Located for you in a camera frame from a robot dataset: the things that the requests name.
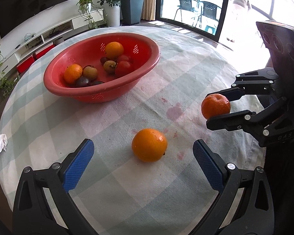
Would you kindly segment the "yellow-brown fruit in basin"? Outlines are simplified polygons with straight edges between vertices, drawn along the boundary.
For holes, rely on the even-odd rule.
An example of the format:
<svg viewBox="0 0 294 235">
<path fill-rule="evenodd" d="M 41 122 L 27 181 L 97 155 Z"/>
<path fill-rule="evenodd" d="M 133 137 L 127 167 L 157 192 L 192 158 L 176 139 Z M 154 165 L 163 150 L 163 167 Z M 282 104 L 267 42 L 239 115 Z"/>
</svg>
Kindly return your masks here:
<svg viewBox="0 0 294 235">
<path fill-rule="evenodd" d="M 117 63 L 115 61 L 106 61 L 103 65 L 104 70 L 108 74 L 114 74 L 116 67 L 117 67 Z"/>
</svg>

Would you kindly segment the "small orange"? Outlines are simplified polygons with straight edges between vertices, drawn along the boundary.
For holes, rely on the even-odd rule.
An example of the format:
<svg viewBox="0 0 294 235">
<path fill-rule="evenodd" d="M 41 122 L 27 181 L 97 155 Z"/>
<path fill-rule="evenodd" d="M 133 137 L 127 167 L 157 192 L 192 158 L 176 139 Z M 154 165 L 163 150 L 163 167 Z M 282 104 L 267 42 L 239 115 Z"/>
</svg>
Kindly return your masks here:
<svg viewBox="0 0 294 235">
<path fill-rule="evenodd" d="M 78 64 L 72 64 L 64 72 L 64 80 L 67 84 L 74 84 L 83 74 L 83 68 Z"/>
<path fill-rule="evenodd" d="M 124 47 L 121 43 L 113 41 L 106 45 L 105 54 L 109 59 L 115 59 L 122 55 L 124 52 Z"/>
</svg>

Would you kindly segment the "red plum fruit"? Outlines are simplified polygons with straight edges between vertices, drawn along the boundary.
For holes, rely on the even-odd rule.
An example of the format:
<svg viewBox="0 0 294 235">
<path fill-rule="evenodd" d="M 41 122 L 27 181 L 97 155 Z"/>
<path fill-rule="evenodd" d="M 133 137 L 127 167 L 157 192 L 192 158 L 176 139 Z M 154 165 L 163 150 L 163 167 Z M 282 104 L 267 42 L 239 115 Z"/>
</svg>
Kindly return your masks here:
<svg viewBox="0 0 294 235">
<path fill-rule="evenodd" d="M 132 71 L 131 64 L 128 61 L 120 61 L 115 69 L 115 76 L 121 78 Z"/>
</svg>

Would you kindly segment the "large orange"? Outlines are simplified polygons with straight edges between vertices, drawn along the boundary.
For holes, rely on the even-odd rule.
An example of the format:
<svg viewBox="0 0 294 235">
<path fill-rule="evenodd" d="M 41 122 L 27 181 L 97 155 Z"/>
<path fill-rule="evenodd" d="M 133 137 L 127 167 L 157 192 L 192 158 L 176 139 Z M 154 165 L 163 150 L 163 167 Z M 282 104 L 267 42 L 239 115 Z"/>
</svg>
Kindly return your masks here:
<svg viewBox="0 0 294 235">
<path fill-rule="evenodd" d="M 164 134 L 152 128 L 140 130 L 132 140 L 132 151 L 143 162 L 159 161 L 165 155 L 167 147 Z"/>
</svg>

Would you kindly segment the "dimpled mandarin orange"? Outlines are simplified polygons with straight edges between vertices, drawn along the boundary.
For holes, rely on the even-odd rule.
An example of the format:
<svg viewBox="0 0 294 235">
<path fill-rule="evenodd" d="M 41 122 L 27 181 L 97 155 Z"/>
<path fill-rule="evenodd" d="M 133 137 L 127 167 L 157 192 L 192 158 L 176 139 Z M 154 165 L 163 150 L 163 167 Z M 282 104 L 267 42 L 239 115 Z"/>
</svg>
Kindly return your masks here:
<svg viewBox="0 0 294 235">
<path fill-rule="evenodd" d="M 229 114 L 230 109 L 230 101 L 219 93 L 209 94 L 201 103 L 201 112 L 206 120 L 211 117 Z"/>
</svg>

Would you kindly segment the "checkered tablecloth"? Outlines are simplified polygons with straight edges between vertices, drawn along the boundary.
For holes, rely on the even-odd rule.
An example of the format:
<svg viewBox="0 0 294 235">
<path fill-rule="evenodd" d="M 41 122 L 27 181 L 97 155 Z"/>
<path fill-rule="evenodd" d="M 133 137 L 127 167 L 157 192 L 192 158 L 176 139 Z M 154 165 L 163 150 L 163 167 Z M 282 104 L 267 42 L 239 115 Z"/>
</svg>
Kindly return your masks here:
<svg viewBox="0 0 294 235">
<path fill-rule="evenodd" d="M 8 138 L 0 154 L 2 190 L 13 205 L 25 167 L 48 168 L 89 138 L 95 154 L 70 195 L 99 234 L 188 234 L 216 196 L 194 159 L 194 141 L 203 139 L 225 162 L 241 169 L 262 166 L 265 150 L 241 130 L 212 132 L 205 126 L 202 100 L 229 87 L 237 73 L 216 49 L 162 28 L 118 31 L 153 39 L 161 52 L 157 66 L 123 96 L 95 104 L 51 94 L 43 74 L 62 50 L 110 29 L 73 37 L 36 61 L 1 116 L 0 134 Z M 145 128 L 167 139 L 159 161 L 143 162 L 132 151 L 134 136 Z"/>
</svg>

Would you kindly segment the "black balcony chair left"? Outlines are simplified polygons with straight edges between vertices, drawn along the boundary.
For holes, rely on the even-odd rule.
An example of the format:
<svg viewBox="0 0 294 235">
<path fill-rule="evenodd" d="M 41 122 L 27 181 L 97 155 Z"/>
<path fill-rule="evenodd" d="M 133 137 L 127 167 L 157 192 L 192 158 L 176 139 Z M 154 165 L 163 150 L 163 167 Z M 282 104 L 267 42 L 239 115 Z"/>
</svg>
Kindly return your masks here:
<svg viewBox="0 0 294 235">
<path fill-rule="evenodd" d="M 177 12 L 180 11 L 181 15 L 181 22 L 183 21 L 182 11 L 192 12 L 194 14 L 192 26 L 196 27 L 199 21 L 199 1 L 197 0 L 178 0 L 179 5 L 177 6 L 178 9 L 175 12 L 174 20 L 176 19 Z"/>
</svg>

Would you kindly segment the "yellowish small fruit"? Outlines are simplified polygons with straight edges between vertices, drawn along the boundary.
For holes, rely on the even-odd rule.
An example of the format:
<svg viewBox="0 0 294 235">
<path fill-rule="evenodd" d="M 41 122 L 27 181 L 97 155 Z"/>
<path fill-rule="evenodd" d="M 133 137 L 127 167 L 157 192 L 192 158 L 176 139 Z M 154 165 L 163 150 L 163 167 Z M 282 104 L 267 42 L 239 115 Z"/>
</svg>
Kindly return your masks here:
<svg viewBox="0 0 294 235">
<path fill-rule="evenodd" d="M 98 77 L 98 70 L 95 67 L 88 65 L 83 69 L 83 76 L 88 78 L 90 81 L 94 81 Z"/>
</svg>

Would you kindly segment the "trailing ivy on console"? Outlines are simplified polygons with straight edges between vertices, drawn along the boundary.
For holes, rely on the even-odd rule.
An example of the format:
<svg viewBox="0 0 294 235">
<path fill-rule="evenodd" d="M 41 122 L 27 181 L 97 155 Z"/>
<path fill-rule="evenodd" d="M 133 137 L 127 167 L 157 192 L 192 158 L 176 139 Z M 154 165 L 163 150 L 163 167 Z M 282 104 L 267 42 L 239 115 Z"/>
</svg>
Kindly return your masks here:
<svg viewBox="0 0 294 235">
<path fill-rule="evenodd" d="M 96 6 L 93 0 L 78 0 L 76 5 L 80 16 L 87 23 L 90 30 L 106 23 L 103 9 Z"/>
</svg>

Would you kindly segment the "small red fruit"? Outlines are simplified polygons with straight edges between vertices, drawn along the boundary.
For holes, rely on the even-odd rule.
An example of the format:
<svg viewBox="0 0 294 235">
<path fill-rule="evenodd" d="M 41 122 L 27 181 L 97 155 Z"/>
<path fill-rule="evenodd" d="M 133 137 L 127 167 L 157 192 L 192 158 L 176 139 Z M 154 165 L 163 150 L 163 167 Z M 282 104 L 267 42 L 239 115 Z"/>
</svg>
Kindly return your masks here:
<svg viewBox="0 0 294 235">
<path fill-rule="evenodd" d="M 104 65 L 104 63 L 107 62 L 108 60 L 109 60 L 109 58 L 107 58 L 107 57 L 102 57 L 102 58 L 100 58 L 100 63 L 101 63 L 102 65 Z"/>
</svg>

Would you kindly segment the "bushy plant white pot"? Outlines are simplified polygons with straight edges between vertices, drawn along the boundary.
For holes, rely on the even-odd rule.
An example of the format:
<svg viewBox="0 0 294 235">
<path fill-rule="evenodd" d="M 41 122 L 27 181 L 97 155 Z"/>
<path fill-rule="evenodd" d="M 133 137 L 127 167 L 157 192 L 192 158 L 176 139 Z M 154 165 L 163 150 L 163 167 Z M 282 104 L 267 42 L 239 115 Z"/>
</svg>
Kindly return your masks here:
<svg viewBox="0 0 294 235">
<path fill-rule="evenodd" d="M 121 0 L 98 0 L 98 3 L 103 7 L 107 26 L 119 27 Z"/>
</svg>

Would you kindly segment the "red storage box right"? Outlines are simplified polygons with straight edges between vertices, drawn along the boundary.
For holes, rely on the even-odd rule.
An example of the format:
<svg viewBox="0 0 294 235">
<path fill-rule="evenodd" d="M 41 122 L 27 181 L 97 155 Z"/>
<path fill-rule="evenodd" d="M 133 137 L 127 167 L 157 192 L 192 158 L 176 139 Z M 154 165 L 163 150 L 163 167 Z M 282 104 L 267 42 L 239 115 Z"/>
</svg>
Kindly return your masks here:
<svg viewBox="0 0 294 235">
<path fill-rule="evenodd" d="M 38 60 L 39 58 L 41 58 L 43 55 L 45 55 L 48 51 L 52 50 L 55 47 L 55 45 L 53 43 L 49 43 L 48 45 L 45 45 L 43 47 L 41 47 L 40 49 L 37 49 L 34 53 L 33 53 L 33 57 L 35 60 Z"/>
</svg>

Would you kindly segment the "small grey pot under console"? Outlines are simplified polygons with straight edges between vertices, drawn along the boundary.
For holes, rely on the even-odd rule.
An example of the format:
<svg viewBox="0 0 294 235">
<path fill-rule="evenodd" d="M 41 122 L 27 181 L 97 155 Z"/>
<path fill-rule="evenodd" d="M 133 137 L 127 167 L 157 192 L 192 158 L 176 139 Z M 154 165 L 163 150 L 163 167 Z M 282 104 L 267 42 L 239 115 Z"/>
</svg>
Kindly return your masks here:
<svg viewBox="0 0 294 235">
<path fill-rule="evenodd" d="M 56 38 L 56 39 L 53 41 L 53 44 L 54 44 L 55 46 L 57 46 L 57 45 L 61 44 L 62 42 L 64 42 L 64 38 L 63 38 L 63 37 L 58 37 L 58 38 Z"/>
</svg>

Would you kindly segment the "small orange front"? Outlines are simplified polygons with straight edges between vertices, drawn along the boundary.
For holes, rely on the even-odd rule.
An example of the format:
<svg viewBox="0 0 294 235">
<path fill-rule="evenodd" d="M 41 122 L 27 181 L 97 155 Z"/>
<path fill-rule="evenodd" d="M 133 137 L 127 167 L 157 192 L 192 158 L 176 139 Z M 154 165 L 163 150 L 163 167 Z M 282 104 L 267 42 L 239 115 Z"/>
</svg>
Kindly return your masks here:
<svg viewBox="0 0 294 235">
<path fill-rule="evenodd" d="M 106 45 L 105 54 L 109 59 L 115 59 L 122 55 L 124 52 L 124 47 L 121 43 L 113 41 Z"/>
</svg>

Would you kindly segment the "small red tomato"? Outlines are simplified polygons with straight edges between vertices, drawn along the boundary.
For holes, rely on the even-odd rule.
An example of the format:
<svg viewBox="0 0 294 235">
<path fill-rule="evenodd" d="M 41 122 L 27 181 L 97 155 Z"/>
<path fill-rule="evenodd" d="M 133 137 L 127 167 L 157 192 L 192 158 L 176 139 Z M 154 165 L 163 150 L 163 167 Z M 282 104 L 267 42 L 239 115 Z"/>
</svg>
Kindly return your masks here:
<svg viewBox="0 0 294 235">
<path fill-rule="evenodd" d="M 126 55 L 120 55 L 118 58 L 117 58 L 117 63 L 120 63 L 121 61 L 127 61 L 129 62 L 130 61 L 130 58 Z"/>
</svg>

